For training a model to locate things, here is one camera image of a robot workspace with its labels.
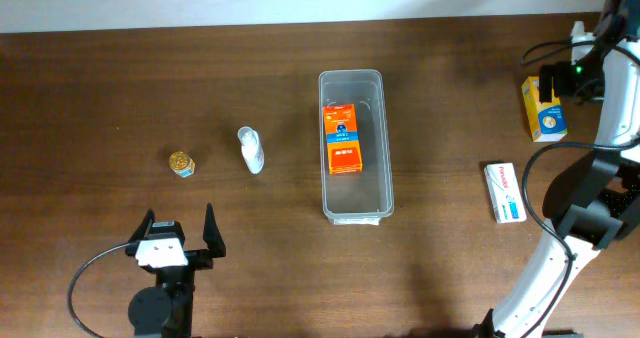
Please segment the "orange medicine box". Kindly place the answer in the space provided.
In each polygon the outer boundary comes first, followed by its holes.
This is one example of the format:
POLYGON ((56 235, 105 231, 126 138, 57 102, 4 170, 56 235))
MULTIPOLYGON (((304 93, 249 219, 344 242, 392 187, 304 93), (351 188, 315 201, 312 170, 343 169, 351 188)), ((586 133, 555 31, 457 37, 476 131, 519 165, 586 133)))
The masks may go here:
POLYGON ((361 172, 363 159, 354 104, 323 108, 329 173, 361 172))

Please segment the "yellow blue Woods box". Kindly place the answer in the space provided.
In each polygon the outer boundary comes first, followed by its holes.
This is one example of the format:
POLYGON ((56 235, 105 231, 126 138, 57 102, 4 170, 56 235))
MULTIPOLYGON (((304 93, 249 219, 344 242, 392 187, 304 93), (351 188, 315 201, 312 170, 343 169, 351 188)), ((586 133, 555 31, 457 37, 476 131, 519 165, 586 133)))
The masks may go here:
POLYGON ((529 76, 521 86, 528 126, 534 143, 558 142, 567 133, 567 124, 560 99, 540 101, 539 77, 529 76))

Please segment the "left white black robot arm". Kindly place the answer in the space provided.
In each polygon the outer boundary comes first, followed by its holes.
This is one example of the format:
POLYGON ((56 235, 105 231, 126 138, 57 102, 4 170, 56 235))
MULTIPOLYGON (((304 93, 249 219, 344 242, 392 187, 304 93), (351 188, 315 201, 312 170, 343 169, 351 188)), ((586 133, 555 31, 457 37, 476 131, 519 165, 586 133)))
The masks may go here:
POLYGON ((192 336, 195 273, 211 270, 214 260, 226 256, 226 245, 213 207, 206 206, 204 249, 186 250, 185 235, 177 221, 158 222, 148 210, 127 241, 125 254, 155 276, 155 284, 134 295, 128 319, 136 337, 192 336))

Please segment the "white spray bottle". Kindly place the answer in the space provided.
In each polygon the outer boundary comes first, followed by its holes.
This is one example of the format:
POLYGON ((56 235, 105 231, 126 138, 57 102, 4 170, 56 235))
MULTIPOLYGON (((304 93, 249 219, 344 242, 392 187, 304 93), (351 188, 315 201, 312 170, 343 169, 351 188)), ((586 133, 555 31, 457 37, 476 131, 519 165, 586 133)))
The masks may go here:
POLYGON ((265 163, 259 134, 253 128, 244 126, 238 130, 237 135, 241 144, 241 153, 248 170, 254 175, 259 174, 265 163))

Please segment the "white Panadol box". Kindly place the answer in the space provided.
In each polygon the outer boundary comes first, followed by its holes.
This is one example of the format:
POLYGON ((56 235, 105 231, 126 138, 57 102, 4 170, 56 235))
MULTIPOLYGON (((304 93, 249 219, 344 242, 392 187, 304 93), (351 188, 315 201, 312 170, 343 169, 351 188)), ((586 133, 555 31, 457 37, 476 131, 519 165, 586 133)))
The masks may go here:
POLYGON ((484 168, 495 220, 498 224, 524 222, 527 213, 512 163, 488 164, 484 168))

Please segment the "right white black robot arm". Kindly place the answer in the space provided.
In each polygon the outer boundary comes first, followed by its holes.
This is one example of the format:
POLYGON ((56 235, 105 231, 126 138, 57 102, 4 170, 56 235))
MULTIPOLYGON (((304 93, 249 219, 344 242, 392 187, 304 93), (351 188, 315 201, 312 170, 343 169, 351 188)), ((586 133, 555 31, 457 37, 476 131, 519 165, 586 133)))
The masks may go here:
POLYGON ((576 143, 585 155, 562 171, 545 194, 542 211, 525 209, 543 233, 511 293, 474 337, 541 337, 553 310, 586 265, 639 225, 639 0, 606 0, 587 32, 576 22, 554 42, 568 60, 537 57, 539 99, 601 98, 596 139, 576 143))

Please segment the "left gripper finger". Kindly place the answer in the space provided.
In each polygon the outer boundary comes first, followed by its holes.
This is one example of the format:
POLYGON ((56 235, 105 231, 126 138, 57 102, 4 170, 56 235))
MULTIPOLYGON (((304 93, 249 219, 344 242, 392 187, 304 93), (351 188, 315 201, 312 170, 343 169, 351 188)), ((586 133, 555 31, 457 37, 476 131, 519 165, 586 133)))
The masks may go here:
POLYGON ((206 243, 212 258, 223 258, 226 256, 226 245, 217 226, 214 210, 210 203, 206 206, 203 241, 206 243))
POLYGON ((142 222, 131 235, 128 242, 134 243, 142 240, 148 234, 148 231, 150 230, 154 222, 155 214, 152 209, 148 209, 144 218, 142 219, 142 222))

